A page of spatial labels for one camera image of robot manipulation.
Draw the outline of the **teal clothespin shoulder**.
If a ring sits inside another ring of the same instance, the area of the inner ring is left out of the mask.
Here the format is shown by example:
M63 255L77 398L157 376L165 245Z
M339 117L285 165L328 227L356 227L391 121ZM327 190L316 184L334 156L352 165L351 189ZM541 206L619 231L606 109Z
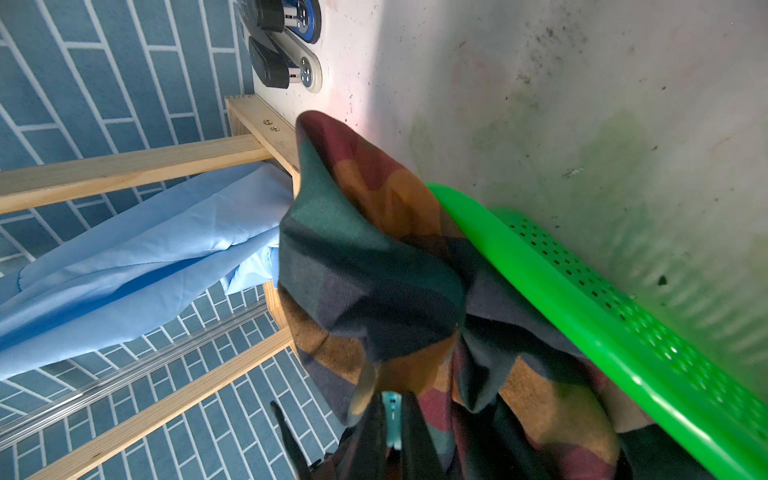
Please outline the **teal clothespin shoulder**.
M381 393L385 409L386 445L395 451L402 450L402 396L385 391Z

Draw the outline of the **plaid long-sleeve shirt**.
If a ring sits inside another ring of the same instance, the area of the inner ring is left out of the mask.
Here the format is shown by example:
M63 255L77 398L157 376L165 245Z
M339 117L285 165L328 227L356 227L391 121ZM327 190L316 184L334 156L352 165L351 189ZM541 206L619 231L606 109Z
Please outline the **plaid long-sleeve shirt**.
M345 430L417 398L444 479L706 479L709 472L475 249L427 186L346 124L296 121L278 293ZM339 479L337 450L305 471Z

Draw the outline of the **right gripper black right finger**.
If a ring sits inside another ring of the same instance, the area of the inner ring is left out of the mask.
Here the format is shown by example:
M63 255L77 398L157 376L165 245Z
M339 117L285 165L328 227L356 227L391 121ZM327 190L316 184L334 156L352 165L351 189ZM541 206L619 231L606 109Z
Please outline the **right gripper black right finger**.
M405 480L444 479L445 472L415 395L401 395L401 470Z

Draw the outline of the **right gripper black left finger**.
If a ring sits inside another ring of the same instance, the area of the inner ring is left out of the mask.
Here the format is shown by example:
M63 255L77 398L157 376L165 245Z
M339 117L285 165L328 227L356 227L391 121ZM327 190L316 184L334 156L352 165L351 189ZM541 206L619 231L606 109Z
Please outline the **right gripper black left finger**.
M375 393L351 434L339 446L339 479L383 479L387 454L386 411Z

